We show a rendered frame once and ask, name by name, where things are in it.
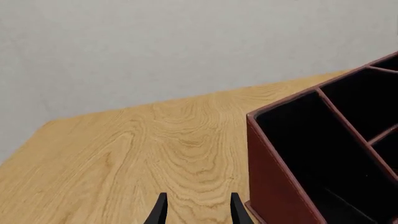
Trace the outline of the red-brown desk caddy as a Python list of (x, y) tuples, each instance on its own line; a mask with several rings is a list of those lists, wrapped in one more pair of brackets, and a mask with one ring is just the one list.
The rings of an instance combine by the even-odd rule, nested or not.
[(398, 52), (246, 115), (266, 224), (398, 224)]

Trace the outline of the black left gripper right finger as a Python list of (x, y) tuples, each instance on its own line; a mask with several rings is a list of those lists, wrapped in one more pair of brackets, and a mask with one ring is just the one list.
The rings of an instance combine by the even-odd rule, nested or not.
[(231, 193), (230, 212), (233, 224), (254, 224), (237, 192)]

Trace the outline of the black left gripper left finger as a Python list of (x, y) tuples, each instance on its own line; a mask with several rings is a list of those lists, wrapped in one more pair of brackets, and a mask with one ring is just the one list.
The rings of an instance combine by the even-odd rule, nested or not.
[(144, 224), (165, 224), (167, 218), (168, 201), (167, 194), (162, 192), (153, 206)]

